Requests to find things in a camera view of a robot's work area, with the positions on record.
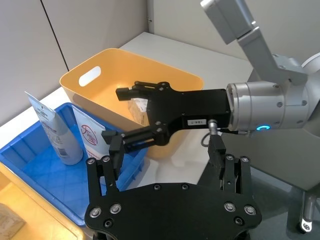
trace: packaged item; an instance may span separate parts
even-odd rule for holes
[[[144,98],[132,98],[130,101],[128,101],[128,108],[133,116],[133,119],[143,126],[149,125],[147,105],[148,100]]]
[[[0,203],[0,240],[10,240],[25,224],[23,219]]]
[[[76,122],[89,158],[101,159],[109,155],[109,145],[106,144],[101,133],[106,130],[93,118],[75,106],[72,106]]]
[[[61,161],[66,165],[75,165],[80,162],[83,151],[66,123],[54,110],[43,105],[29,93],[26,92],[26,94]]]

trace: gray wall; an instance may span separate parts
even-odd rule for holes
[[[67,68],[39,0],[0,1],[0,125],[59,86]]]
[[[245,59],[235,43],[226,46],[204,14],[201,0],[153,0],[154,33]],[[320,52],[319,0],[246,0],[270,50],[301,63]]]
[[[147,0],[43,0],[69,69],[147,30]],[[0,1],[0,125],[43,98],[67,67],[40,0]]]
[[[147,30],[147,0],[43,0],[69,69]]]

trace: bin handle hole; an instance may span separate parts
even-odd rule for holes
[[[100,74],[101,74],[101,68],[99,66],[95,66],[94,68],[92,68],[91,70],[83,74],[81,77],[79,77],[79,85],[81,87],[87,86],[97,77],[99,77]]]

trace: white table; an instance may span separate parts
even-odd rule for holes
[[[231,82],[246,82],[252,70],[245,60],[145,32],[121,48],[198,75],[204,81],[204,89],[225,88]],[[60,87],[41,102],[55,109],[70,100]],[[30,107],[1,126],[0,148],[36,121],[38,117]],[[207,148],[200,145],[201,138],[207,132],[205,129],[190,131],[172,157],[159,160],[147,158],[143,173],[130,188],[155,182],[196,184],[209,159]]]

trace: blue plastic crate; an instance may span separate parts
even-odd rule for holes
[[[78,226],[84,226],[84,216],[89,204],[86,159],[83,144],[71,103],[55,110],[73,132],[83,150],[82,160],[72,166],[65,165],[56,155],[49,139],[38,121],[0,149],[0,162],[19,176],[47,201],[64,213]],[[84,111],[109,130],[118,128]],[[116,185],[120,191],[141,172],[147,149],[125,154]],[[101,186],[102,194],[106,186]]]

